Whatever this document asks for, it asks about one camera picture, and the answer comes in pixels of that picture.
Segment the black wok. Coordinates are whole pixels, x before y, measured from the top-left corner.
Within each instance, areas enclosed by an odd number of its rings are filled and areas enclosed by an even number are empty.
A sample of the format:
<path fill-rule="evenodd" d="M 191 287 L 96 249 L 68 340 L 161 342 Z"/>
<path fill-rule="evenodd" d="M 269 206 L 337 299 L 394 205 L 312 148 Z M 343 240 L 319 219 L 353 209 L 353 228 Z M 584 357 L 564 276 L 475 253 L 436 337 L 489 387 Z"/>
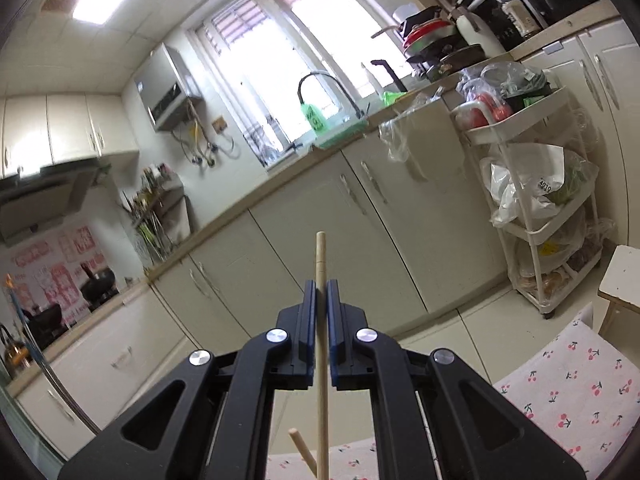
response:
<path fill-rule="evenodd" d="M 111 268 L 107 266 L 98 272 L 92 272 L 85 262 L 80 267 L 87 277 L 87 281 L 80 286 L 81 295 L 91 307 L 102 306 L 118 294 L 116 276 Z"/>

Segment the chrome kitchen faucet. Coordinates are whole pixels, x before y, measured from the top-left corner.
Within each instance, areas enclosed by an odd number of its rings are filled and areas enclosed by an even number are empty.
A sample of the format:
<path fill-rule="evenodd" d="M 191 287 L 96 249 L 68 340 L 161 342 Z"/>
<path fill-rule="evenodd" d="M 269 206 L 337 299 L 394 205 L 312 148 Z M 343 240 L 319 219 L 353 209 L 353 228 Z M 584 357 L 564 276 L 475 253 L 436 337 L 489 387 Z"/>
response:
<path fill-rule="evenodd" d="M 314 92 L 314 96 L 318 98 L 323 94 L 322 100 L 326 104 L 331 103 L 337 110 L 346 102 L 355 117 L 360 120 L 366 118 L 366 111 L 357 103 L 354 96 L 346 89 L 346 86 L 327 70 L 311 70 L 306 73 L 297 83 L 297 99 L 300 104 L 309 104 L 305 96 L 305 86 L 308 81 L 315 80 L 315 86 L 318 89 Z"/>

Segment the stacked pans and pots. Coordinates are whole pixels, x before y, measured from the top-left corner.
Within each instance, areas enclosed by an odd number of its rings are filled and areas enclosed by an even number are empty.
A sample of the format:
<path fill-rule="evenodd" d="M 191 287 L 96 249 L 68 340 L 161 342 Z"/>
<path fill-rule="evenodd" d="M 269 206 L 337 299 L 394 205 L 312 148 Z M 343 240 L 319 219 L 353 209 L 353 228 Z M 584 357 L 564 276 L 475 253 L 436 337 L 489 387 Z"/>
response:
<path fill-rule="evenodd" d="M 466 40 L 449 18 L 442 16 L 440 6 L 429 6 L 417 11 L 408 4 L 410 14 L 395 18 L 395 25 L 375 32 L 374 39 L 388 32 L 401 41 L 401 52 L 419 76 L 431 82 L 439 81 L 459 70 L 487 60 L 483 47 Z"/>

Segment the hanging white trash bin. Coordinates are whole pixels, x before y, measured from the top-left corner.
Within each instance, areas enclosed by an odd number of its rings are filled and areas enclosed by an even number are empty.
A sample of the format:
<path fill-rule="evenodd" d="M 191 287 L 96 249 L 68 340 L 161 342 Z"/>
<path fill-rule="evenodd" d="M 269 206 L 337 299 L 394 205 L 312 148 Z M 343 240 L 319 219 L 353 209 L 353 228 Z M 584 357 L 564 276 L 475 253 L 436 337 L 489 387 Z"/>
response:
<path fill-rule="evenodd" d="M 440 96 L 420 93 L 397 117 L 378 127 L 391 162 L 402 162 L 413 177 L 439 180 L 463 162 L 448 107 Z"/>

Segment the cherry print tablecloth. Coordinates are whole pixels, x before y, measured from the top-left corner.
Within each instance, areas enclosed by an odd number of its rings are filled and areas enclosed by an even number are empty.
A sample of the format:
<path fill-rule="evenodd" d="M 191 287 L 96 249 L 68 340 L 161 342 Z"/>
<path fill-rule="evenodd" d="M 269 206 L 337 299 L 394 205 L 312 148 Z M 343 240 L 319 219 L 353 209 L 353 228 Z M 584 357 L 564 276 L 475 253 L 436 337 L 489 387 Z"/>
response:
<path fill-rule="evenodd" d="M 577 460 L 588 479 L 637 479 L 639 369 L 592 324 L 587 304 L 494 388 Z"/>

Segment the white thermos jug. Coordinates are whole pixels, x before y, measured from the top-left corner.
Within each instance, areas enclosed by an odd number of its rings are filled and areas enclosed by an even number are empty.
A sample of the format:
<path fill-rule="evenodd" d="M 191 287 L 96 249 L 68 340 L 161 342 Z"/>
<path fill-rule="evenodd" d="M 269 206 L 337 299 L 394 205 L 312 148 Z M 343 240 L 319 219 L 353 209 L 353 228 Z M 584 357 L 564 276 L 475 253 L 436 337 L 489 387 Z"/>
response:
<path fill-rule="evenodd" d="M 506 53 L 497 36 L 478 15 L 464 6 L 458 6 L 451 12 L 451 17 L 464 40 L 468 44 L 479 44 L 488 58 Z"/>

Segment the white rolling storage cart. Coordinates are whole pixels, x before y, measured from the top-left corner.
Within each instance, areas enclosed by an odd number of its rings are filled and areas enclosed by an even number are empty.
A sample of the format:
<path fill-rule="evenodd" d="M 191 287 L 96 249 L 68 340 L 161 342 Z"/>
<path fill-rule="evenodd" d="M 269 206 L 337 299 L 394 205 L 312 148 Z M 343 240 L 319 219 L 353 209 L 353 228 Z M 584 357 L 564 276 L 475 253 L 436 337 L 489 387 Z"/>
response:
<path fill-rule="evenodd" d="M 465 68 L 451 112 L 483 187 L 513 288 L 544 318 L 602 256 L 598 138 L 552 73 L 518 62 Z"/>

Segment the green dish soap bottle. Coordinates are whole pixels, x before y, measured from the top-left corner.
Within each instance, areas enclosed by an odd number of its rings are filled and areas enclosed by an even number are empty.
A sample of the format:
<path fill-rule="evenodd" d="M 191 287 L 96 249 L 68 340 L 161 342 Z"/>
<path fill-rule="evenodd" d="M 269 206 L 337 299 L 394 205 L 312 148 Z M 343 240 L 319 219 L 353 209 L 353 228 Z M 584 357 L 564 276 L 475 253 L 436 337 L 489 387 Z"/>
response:
<path fill-rule="evenodd" d="M 329 124 L 318 107 L 308 103 L 303 103 L 300 107 L 311 129 L 314 130 L 318 136 L 329 131 Z"/>

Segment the brass kettle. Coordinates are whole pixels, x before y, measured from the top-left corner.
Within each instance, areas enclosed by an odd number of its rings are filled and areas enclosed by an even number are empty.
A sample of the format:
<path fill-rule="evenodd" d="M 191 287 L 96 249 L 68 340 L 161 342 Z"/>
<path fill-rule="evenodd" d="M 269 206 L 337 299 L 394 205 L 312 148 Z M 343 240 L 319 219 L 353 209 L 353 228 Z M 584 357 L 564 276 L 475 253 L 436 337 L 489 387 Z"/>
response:
<path fill-rule="evenodd" d="M 30 367 L 29 350 L 21 341 L 14 339 L 4 325 L 1 325 L 1 343 L 4 347 L 3 364 L 10 377 L 15 378 Z"/>

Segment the gas water heater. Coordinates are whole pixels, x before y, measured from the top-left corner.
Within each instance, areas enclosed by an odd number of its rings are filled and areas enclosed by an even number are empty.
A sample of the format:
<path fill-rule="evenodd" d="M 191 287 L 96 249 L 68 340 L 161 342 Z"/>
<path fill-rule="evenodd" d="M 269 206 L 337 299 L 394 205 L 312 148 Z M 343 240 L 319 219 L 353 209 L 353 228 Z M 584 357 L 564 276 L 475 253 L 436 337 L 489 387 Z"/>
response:
<path fill-rule="evenodd" d="M 156 132 L 168 132 L 189 119 L 202 94 L 180 53 L 160 44 L 134 73 L 134 85 Z"/>

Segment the wall utensil spice rack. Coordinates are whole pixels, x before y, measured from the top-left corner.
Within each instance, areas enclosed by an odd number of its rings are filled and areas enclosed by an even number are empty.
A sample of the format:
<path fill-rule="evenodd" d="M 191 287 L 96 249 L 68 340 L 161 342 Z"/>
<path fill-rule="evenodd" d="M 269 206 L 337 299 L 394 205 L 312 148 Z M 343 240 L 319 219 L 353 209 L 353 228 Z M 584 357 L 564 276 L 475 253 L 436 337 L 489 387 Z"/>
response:
<path fill-rule="evenodd" d="M 166 164 L 144 168 L 137 191 L 120 192 L 120 206 L 129 219 L 128 236 L 145 269 L 166 261 L 192 234 L 183 183 Z"/>

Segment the range hood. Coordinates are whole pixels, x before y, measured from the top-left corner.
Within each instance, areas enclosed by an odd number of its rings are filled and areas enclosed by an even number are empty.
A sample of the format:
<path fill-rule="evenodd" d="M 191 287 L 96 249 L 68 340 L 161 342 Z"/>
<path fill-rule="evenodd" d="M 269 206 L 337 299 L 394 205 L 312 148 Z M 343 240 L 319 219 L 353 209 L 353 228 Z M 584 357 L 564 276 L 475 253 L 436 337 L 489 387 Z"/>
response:
<path fill-rule="evenodd" d="M 93 186 L 112 165 L 96 157 L 42 167 L 38 174 L 19 171 L 1 179 L 1 244 L 11 247 L 77 214 Z"/>

